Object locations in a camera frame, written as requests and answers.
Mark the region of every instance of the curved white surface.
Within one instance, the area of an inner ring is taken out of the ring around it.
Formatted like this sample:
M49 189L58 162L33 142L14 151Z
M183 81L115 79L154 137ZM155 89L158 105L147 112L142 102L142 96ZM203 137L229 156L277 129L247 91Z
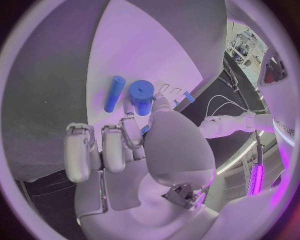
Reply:
M104 111L113 76L126 79L126 85L112 113ZM185 50L155 19L125 0L111 0L97 27L87 70L86 108L88 124L93 125L99 151L101 128L118 124L124 116L123 100L131 83L147 80L155 92L168 84L164 95L173 101L193 90L202 76ZM148 116L138 116L140 128Z

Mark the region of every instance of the wire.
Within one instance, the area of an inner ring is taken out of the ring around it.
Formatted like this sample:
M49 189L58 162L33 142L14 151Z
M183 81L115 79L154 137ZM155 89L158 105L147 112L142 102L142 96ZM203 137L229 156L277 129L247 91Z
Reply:
M209 110L211 101L212 101L215 97L222 97L222 98L225 98L226 100L229 101L229 102L226 102L226 103L224 103L223 105L221 105L217 110L219 110L219 109L220 109L221 107L223 107L225 104L231 103L231 104L234 104L234 105L236 105L237 107L239 107L239 108L241 108L241 109L243 109L244 111L247 111L247 112L265 112L265 111L266 111L266 109L261 109L261 110L248 110L248 109L246 109L246 108L241 107L241 106L238 105L236 102L234 102L234 101L228 99L227 97L225 97L225 96L223 96L223 95L215 95L215 96L213 96L213 97L209 100L209 102L208 102L208 104L207 104L205 117L208 116L208 110Z

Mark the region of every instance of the white wall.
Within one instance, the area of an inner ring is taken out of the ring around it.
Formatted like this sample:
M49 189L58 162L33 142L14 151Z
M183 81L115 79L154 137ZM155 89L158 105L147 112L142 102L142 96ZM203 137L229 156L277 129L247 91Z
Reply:
M217 175L209 187L205 205L216 212L220 212L225 205L224 189L226 188L227 184L224 177Z

